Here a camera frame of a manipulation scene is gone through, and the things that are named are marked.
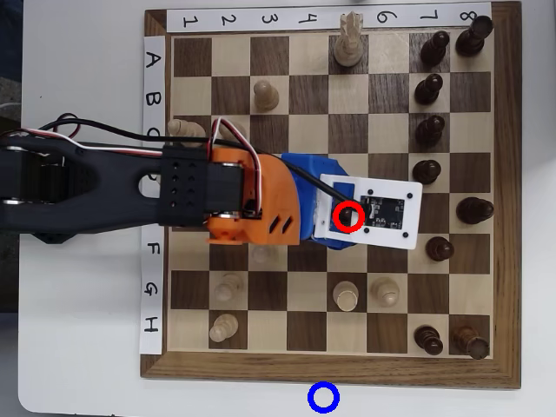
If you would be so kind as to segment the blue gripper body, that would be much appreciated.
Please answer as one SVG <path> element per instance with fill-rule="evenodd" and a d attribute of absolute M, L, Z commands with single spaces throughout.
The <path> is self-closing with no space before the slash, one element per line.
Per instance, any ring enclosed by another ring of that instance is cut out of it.
<path fill-rule="evenodd" d="M 348 173 L 335 160 L 327 156 L 317 156 L 312 154 L 283 153 L 281 159 L 300 167 L 310 175 L 319 178 L 321 174 L 344 175 Z M 334 239 L 314 238 L 314 210 L 316 204 L 317 188 L 303 179 L 298 174 L 291 171 L 295 180 L 298 193 L 301 213 L 300 239 L 319 243 L 333 250 L 343 250 L 354 246 L 352 242 L 343 242 Z"/>

